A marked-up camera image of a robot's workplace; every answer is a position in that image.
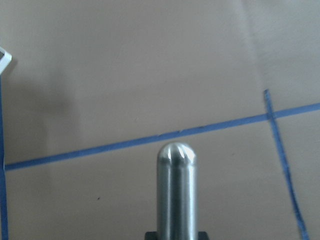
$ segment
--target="metal rod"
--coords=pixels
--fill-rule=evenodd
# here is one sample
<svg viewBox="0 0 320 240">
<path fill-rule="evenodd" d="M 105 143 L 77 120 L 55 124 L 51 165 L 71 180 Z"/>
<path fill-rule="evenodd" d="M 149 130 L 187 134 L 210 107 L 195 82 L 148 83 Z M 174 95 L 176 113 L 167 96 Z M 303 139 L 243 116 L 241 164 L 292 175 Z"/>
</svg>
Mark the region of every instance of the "metal rod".
<svg viewBox="0 0 320 240">
<path fill-rule="evenodd" d="M 157 240 L 198 240 L 197 205 L 197 156 L 169 143 L 157 158 Z"/>
</svg>

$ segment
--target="white object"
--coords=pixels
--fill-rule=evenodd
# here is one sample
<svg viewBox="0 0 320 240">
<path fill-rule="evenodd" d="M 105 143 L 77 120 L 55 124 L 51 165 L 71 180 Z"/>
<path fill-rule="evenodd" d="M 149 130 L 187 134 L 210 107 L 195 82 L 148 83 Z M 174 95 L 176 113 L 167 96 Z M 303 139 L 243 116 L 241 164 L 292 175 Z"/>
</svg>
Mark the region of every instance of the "white object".
<svg viewBox="0 0 320 240">
<path fill-rule="evenodd" d="M 11 54 L 4 50 L 2 47 L 0 47 L 0 75 L 11 62 L 11 59 Z"/>
</svg>

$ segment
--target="blue tape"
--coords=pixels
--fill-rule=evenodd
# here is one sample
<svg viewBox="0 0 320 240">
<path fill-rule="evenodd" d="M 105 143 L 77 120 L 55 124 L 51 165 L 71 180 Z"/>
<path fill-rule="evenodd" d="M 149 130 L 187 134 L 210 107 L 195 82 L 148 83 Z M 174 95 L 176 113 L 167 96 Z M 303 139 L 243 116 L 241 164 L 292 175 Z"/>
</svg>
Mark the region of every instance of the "blue tape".
<svg viewBox="0 0 320 240">
<path fill-rule="evenodd" d="M 313 112 L 317 110 L 320 110 L 320 103 L 275 111 L 273 114 L 274 114 L 274 117 L 277 119 L 277 118 L 283 118 L 283 117 L 288 117 L 288 116 L 297 115 L 297 114 Z"/>
<path fill-rule="evenodd" d="M 0 214 L 1 214 L 1 236 L 2 240 L 9 239 L 8 210 L 7 210 L 7 188 L 5 175 L 5 147 L 4 128 L 2 119 L 2 90 L 0 77 Z"/>
<path fill-rule="evenodd" d="M 240 126 L 240 125 L 247 125 L 247 124 L 262 122 L 262 121 L 266 121 L 266 120 L 267 120 L 266 114 L 250 116 L 250 117 L 245 117 L 245 118 L 239 118 L 239 119 L 235 119 L 235 120 L 214 123 L 214 124 L 210 124 L 210 125 L 206 125 L 206 126 L 189 128 L 189 129 L 185 129 L 185 130 L 181 130 L 181 131 L 168 132 L 168 133 L 164 133 L 161 135 L 147 136 L 147 137 L 143 137 L 143 138 L 137 138 L 137 139 L 133 139 L 133 140 L 122 141 L 122 142 L 112 143 L 112 144 L 108 144 L 108 145 L 87 148 L 87 149 L 83 149 L 83 150 L 77 150 L 77 151 L 62 153 L 62 154 L 53 155 L 53 156 L 41 157 L 41 158 L 36 158 L 36 159 L 32 159 L 32 160 L 6 164 L 5 170 L 12 171 L 12 170 L 16 170 L 16 169 L 22 169 L 22 168 L 27 168 L 27 167 L 31 167 L 31 166 L 41 165 L 41 164 L 48 164 L 48 163 L 67 160 L 67 159 L 74 159 L 74 158 L 84 157 L 84 156 L 88 156 L 88 155 L 99 154 L 99 153 L 109 152 L 109 151 L 113 151 L 113 150 L 134 147 L 134 146 L 138 146 L 138 145 L 155 143 L 155 142 L 160 142 L 160 141 L 164 141 L 164 140 L 170 140 L 170 139 L 175 139 L 175 138 L 180 138 L 180 137 L 185 137 L 185 136 L 190 136 L 190 135 L 195 135 L 195 134 L 201 134 L 201 133 L 205 133 L 205 132 L 211 132 L 211 131 L 216 131 L 216 130 L 221 130 L 221 129 L 232 128 L 232 127 L 236 127 L 236 126 Z"/>
<path fill-rule="evenodd" d="M 281 162 L 281 165 L 282 165 L 282 168 L 283 168 L 283 173 L 284 173 L 286 184 L 287 184 L 287 187 L 288 187 L 288 190 L 289 190 L 289 194 L 290 194 L 291 202 L 292 202 L 292 205 L 293 205 L 293 210 L 294 210 L 295 218 L 296 218 L 296 221 L 297 221 L 297 225 L 298 225 L 298 227 L 300 229 L 300 233 L 301 233 L 302 239 L 303 240 L 309 240 L 309 235 L 308 235 L 308 232 L 307 232 L 305 221 L 304 221 L 303 216 L 301 214 L 301 211 L 300 211 L 300 208 L 299 208 L 299 205 L 298 205 L 298 201 L 297 201 L 297 197 L 296 197 L 296 193 L 295 193 L 295 189 L 294 189 L 294 186 L 293 186 L 293 183 L 292 183 L 290 167 L 289 167 L 289 164 L 288 164 L 288 160 L 287 160 L 287 156 L 286 156 L 286 152 L 285 152 L 284 146 L 282 144 L 282 140 L 281 140 L 278 124 L 276 122 L 275 112 L 273 112 L 271 97 L 270 97 L 270 93 L 269 93 L 268 89 L 264 91 L 264 100 L 265 100 L 265 105 L 266 105 L 266 110 L 267 110 L 267 117 L 268 117 L 268 120 L 269 120 L 270 125 L 271 125 L 273 137 L 274 137 L 275 144 L 276 144 L 276 149 L 277 149 L 277 152 L 278 152 L 278 155 L 279 155 L 279 158 L 280 158 L 280 162 Z M 314 108 L 313 107 L 309 108 L 309 107 L 305 106 L 305 107 L 300 107 L 300 108 L 292 108 L 292 109 L 289 109 L 289 110 L 283 110 L 283 111 L 280 111 L 280 112 L 282 114 L 282 117 L 284 117 L 285 115 L 289 116 L 292 113 L 294 113 L 294 114 L 305 113 L 306 111 L 304 111 L 304 110 L 308 110 L 308 109 L 310 110 L 310 109 L 314 109 Z"/>
</svg>

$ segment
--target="stainless steel cylinder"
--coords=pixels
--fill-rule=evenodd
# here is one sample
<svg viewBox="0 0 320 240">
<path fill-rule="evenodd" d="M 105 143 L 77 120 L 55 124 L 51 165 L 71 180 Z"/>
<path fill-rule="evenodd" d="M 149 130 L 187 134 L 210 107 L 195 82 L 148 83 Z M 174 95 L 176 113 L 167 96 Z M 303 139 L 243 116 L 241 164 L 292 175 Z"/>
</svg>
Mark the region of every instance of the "stainless steel cylinder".
<svg viewBox="0 0 320 240">
<path fill-rule="evenodd" d="M 157 158 L 157 240 L 198 240 L 197 206 L 197 156 L 169 143 Z"/>
</svg>

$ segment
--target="black base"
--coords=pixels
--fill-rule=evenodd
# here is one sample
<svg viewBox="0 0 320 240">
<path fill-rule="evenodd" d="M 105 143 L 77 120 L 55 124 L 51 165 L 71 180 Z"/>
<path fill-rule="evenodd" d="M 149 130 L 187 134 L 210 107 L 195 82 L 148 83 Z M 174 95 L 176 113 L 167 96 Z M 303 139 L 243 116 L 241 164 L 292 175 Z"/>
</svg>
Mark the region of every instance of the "black base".
<svg viewBox="0 0 320 240">
<path fill-rule="evenodd" d="M 157 232 L 147 231 L 144 235 L 144 240 L 157 240 Z M 198 240 L 209 240 L 209 236 L 205 231 L 199 231 Z"/>
</svg>

